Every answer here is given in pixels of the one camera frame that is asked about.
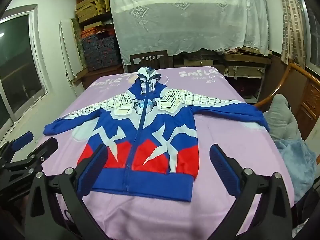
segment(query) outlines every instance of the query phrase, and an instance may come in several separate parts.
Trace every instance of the sleeve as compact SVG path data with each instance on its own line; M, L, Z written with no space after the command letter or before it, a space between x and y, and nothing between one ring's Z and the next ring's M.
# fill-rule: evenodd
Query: sleeve
M180 96L184 103L191 108L193 114L211 113L218 117L236 121L256 122L269 131L268 123L262 112L255 106L239 100L210 98L186 90Z
M108 100L86 106L80 110L66 114L65 116L47 124L44 127L44 135L55 135L71 130L86 121L99 117L102 112L112 108L115 105L116 98L112 97Z

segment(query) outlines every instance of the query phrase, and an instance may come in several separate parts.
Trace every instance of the zipper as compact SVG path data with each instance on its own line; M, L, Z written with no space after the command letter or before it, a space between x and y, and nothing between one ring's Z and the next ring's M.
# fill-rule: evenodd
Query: zipper
M137 150L137 148L139 146L139 142L140 142L140 137L141 137L144 121L146 119L146 112L147 112L148 102L149 102L149 82L146 82L146 95L145 95L145 98L144 98L143 110L142 110L142 115L141 115L141 118L140 118L140 123L139 123L138 131L137 131L137 135L136 135L136 138L134 139L134 141L132 143L132 146L131 146L131 149L130 149L130 153L129 153L128 158L127 158L127 162L125 164L123 188L125 187L126 191L129 191L129 186L128 186L129 173L131 171L131 166L132 166L132 162L133 162L133 158L134 158L135 152L136 152L136 150Z

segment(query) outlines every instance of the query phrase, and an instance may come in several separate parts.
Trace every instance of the chair backrest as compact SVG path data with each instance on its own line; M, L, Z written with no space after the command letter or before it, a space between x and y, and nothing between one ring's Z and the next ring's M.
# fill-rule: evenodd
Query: chair backrest
M309 80L314 82L316 85L320 86L320 81L318 79L316 79L313 75L311 75L309 72L305 71L303 68L299 67L295 63L289 63L280 82L279 82L279 84L277 85L276 89L273 90L273 92L268 97L266 97L265 99L261 100L260 102L258 102L256 104L254 104L254 106L259 108L259 107L265 105L266 103L268 103L270 100L272 100L273 97L278 92L278 90L280 89L280 87L284 84L284 82L286 81L286 79L288 78L288 76L292 70L298 71L299 73L304 75L306 78L308 78Z
M134 64L134 59L140 60L139 63ZM153 69L168 68L168 52L166 50L152 51L146 53L140 53L130 55L130 66L128 66L129 72L137 72L140 67L151 67Z

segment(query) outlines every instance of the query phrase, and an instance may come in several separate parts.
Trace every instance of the wooden drawer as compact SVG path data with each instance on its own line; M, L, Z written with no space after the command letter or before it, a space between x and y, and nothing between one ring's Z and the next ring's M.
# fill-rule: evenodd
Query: wooden drawer
M249 77L262 78L265 68L262 67L247 67L247 66L229 66L225 76L229 77Z
M306 140L315 126L317 119L309 113L303 105L300 106L296 113L296 119L298 122L298 128L303 140Z
M213 66L213 60L212 59L202 59L202 60L184 59L184 65L186 67Z
M305 89L302 104L305 104L305 108L311 115L315 115L316 118L320 115L320 90L312 83L308 82Z

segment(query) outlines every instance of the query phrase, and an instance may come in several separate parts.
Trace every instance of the pink bed sheet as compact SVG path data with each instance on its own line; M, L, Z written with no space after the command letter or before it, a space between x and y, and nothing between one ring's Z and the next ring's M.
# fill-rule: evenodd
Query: pink bed sheet
M171 68L158 71L160 83L197 94L221 99L243 99L213 67ZM99 78L79 96L63 114L106 100L127 90L134 82L134 73ZM205 115L195 115L199 140L200 168L193 185L190 203L144 197L90 192L84 203L100 227L113 239L163 240L207 239L227 214L235 198L223 186L209 159L209 148L218 143L227 156L256 174L282 174L291 206L294 191L284 162L264 127ZM95 121L54 136L58 150L43 164L46 175L62 173L75 167L88 140L88 131ZM44 136L40 143L47 140ZM257 195L239 233L248 229L257 208ZM61 195L62 210L67 209Z

